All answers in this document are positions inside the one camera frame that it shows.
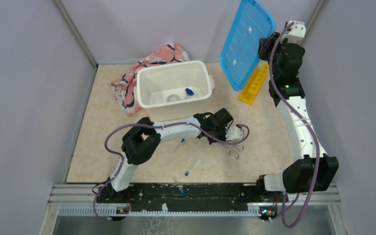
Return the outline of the metal crucible tongs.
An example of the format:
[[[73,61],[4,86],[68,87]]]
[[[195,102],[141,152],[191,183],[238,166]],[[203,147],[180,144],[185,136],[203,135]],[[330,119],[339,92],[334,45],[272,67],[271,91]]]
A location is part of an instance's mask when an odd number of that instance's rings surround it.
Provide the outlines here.
[[[229,150],[229,156],[235,160],[239,159],[239,153],[244,150],[242,144],[229,145],[221,143],[221,145]]]

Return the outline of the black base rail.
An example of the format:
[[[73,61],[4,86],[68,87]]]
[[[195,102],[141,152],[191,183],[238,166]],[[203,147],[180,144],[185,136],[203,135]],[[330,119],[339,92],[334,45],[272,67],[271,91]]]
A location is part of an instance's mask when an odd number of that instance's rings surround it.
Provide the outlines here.
[[[166,204],[170,212],[242,212],[250,203],[281,203],[283,193],[264,192],[256,184],[197,183],[182,184],[182,195],[174,183],[132,183],[115,192],[106,186],[97,196],[97,203],[130,204],[133,212],[155,212]]]

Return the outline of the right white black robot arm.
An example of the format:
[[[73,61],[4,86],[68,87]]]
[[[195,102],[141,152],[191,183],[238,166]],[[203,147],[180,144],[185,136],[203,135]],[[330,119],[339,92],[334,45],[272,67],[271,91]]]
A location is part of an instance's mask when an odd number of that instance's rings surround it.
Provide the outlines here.
[[[261,175],[256,188],[257,198],[270,201],[276,191],[306,193],[325,191],[330,186],[338,168],[336,157],[330,157],[319,141],[313,139],[313,125],[306,109],[305,92],[298,78],[305,49],[287,39],[278,44],[280,34],[274,32],[261,38],[258,56],[271,62],[269,94],[286,124],[294,162],[277,174]]]

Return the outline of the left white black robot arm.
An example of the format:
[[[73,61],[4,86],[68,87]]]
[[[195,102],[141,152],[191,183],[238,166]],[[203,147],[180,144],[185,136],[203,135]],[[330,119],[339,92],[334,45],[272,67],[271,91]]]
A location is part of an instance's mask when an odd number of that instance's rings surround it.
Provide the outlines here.
[[[244,131],[233,121],[228,110],[222,108],[214,114],[194,114],[186,120],[153,122],[143,117],[136,124],[125,125],[129,130],[122,137],[120,162],[108,181],[109,198],[116,203],[126,199],[137,166],[147,162],[161,143],[206,137],[210,144],[234,145],[244,137]]]

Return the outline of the pink patterned cloth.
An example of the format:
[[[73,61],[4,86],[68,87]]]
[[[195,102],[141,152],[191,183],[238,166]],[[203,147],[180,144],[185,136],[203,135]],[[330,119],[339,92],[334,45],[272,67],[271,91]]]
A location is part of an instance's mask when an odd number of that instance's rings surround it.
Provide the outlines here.
[[[127,116],[141,109],[136,101],[138,72],[144,68],[189,61],[188,53],[177,43],[169,43],[152,54],[140,59],[122,77],[111,83],[116,103]]]

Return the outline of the blue plastic bin lid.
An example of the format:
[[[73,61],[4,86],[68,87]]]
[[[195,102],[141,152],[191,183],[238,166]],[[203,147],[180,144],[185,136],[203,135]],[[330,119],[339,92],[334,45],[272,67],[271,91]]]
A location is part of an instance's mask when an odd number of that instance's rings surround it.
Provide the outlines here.
[[[220,54],[220,66],[233,90],[245,87],[260,62],[259,40],[275,30],[275,19],[259,1],[240,2]]]

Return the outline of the white plastic storage bin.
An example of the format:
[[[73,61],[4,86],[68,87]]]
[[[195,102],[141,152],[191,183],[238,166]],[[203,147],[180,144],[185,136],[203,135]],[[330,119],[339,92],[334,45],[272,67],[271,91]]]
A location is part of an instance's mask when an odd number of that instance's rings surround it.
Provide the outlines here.
[[[148,67],[137,74],[136,100],[152,121],[204,113],[215,88],[199,60]]]

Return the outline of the blue clamp piece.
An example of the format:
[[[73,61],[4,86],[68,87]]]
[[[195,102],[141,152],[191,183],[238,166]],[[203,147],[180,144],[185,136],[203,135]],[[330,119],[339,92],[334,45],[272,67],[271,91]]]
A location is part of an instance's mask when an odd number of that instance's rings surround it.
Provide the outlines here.
[[[185,88],[186,97],[185,99],[193,98],[195,93],[190,88]]]

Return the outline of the white round ball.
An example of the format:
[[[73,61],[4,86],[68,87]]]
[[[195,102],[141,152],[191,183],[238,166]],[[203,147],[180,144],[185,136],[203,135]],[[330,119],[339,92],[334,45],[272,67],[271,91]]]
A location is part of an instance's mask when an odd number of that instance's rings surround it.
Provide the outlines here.
[[[176,94],[171,94],[167,97],[166,100],[167,100],[167,102],[177,102],[177,101],[180,101],[181,98]]]

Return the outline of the yellow test tube rack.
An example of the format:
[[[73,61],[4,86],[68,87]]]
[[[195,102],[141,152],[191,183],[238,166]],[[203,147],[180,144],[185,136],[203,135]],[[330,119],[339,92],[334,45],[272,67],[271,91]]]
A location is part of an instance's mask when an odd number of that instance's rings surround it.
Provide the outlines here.
[[[238,100],[248,105],[253,105],[264,81],[266,80],[266,77],[268,76],[268,73],[269,65],[267,62],[262,64],[260,67],[257,66],[239,95]]]

